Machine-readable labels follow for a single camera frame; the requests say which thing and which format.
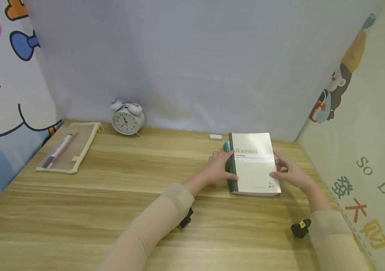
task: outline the eraser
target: eraser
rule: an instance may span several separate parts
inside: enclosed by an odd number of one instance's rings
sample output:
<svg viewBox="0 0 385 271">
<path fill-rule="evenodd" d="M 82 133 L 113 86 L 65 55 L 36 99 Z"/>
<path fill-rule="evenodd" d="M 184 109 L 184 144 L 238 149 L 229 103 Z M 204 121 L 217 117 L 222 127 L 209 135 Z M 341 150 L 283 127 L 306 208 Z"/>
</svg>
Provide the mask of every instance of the eraser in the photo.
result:
<svg viewBox="0 0 385 271">
<path fill-rule="evenodd" d="M 222 140 L 222 135 L 221 134 L 210 134 L 209 139 L 210 140 Z"/>
</svg>

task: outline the white notebook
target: white notebook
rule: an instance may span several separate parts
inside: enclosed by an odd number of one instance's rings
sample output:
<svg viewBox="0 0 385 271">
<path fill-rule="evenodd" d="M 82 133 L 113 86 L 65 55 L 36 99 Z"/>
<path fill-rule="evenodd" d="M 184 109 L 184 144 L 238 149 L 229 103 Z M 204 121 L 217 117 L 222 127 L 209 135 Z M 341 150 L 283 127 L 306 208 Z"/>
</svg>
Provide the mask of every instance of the white notebook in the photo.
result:
<svg viewBox="0 0 385 271">
<path fill-rule="evenodd" d="M 271 139 L 268 133 L 229 134 L 230 150 L 234 150 L 229 160 L 229 169 L 239 177 L 232 181 L 234 194 L 255 196 L 275 196 L 281 193 L 278 180 L 269 176 L 276 171 Z"/>
</svg>

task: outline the pencil case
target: pencil case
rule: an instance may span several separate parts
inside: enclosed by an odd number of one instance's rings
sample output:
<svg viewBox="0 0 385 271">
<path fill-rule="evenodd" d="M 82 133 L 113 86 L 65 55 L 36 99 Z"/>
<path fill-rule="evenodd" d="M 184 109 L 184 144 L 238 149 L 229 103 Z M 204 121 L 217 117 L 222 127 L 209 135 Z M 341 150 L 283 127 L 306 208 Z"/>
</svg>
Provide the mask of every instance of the pencil case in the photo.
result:
<svg viewBox="0 0 385 271">
<path fill-rule="evenodd" d="M 61 130 L 61 139 L 45 155 L 35 171 L 49 171 L 66 174 L 78 172 L 96 133 L 102 132 L 101 122 L 71 123 Z"/>
</svg>

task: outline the marker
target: marker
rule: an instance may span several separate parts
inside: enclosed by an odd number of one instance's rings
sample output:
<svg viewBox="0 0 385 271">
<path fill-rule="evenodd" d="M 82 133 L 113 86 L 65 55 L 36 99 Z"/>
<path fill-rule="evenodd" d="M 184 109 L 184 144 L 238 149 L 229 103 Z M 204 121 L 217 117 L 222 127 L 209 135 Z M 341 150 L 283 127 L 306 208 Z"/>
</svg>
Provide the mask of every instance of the marker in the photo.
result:
<svg viewBox="0 0 385 271">
<path fill-rule="evenodd" d="M 48 168 L 50 169 L 53 164 L 55 163 L 55 161 L 57 160 L 57 158 L 61 155 L 61 153 L 69 146 L 69 144 L 72 142 L 73 138 L 75 138 L 75 136 L 77 135 L 78 133 L 75 133 L 75 134 L 68 134 L 65 138 L 64 138 L 64 141 L 61 143 L 60 146 L 58 146 L 58 148 L 55 150 L 55 152 L 50 156 L 48 157 L 48 159 L 46 160 L 46 162 L 44 163 L 43 167 L 44 168 Z"/>
</svg>

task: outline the wood grain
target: wood grain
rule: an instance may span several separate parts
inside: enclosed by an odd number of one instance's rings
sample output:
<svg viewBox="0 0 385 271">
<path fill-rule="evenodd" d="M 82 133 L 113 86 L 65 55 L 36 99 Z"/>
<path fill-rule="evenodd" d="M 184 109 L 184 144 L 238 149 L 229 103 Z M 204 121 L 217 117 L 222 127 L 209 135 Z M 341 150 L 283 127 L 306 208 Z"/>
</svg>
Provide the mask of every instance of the wood grain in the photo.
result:
<svg viewBox="0 0 385 271">
<path fill-rule="evenodd" d="M 124 137 L 104 123 L 78 173 L 35 172 L 72 122 L 0 196 L 0 270 L 94 270 L 147 205 L 201 170 L 223 143 L 209 134 L 155 128 Z M 273 147 L 327 190 L 297 143 Z M 196 198 L 192 222 L 158 243 L 146 270 L 319 270 L 309 236 L 294 239 L 290 231 L 309 217 L 309 203 L 295 187 L 282 183 L 282 191 L 262 198 L 232 195 L 225 181 L 207 187 Z"/>
</svg>

